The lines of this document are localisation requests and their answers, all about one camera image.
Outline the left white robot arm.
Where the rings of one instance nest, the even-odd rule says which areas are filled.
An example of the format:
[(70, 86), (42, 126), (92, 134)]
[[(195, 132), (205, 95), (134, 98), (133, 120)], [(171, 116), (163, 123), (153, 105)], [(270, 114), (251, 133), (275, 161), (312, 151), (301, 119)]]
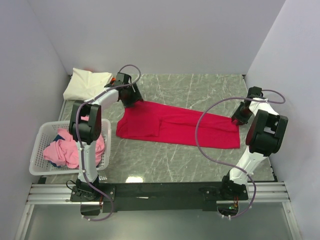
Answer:
[(125, 108), (142, 102), (143, 97), (137, 86), (141, 74), (135, 80), (119, 71), (115, 80), (110, 81), (97, 96), (87, 100), (77, 100), (72, 107), (69, 133), (76, 143), (79, 173), (75, 182), (74, 194), (94, 201), (103, 196), (99, 188), (99, 175), (96, 164), (96, 145), (102, 132), (102, 110), (121, 101)]

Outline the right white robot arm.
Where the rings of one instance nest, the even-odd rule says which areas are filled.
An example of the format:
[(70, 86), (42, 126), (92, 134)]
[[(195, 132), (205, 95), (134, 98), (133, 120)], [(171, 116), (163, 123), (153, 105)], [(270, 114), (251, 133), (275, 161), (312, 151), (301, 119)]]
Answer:
[(288, 117), (277, 113), (263, 97), (262, 88), (249, 88), (247, 98), (231, 117), (237, 126), (247, 124), (251, 116), (254, 119), (246, 135), (245, 152), (222, 178), (219, 193), (226, 200), (244, 197), (249, 176), (262, 161), (279, 151), (289, 122)]

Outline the red t shirt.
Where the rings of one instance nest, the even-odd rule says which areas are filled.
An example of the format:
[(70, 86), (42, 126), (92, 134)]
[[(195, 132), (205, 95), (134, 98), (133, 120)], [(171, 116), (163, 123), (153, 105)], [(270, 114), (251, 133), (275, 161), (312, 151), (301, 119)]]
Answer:
[(238, 149), (241, 145), (239, 127), (229, 117), (150, 101), (138, 101), (124, 110), (116, 136), (215, 149)]

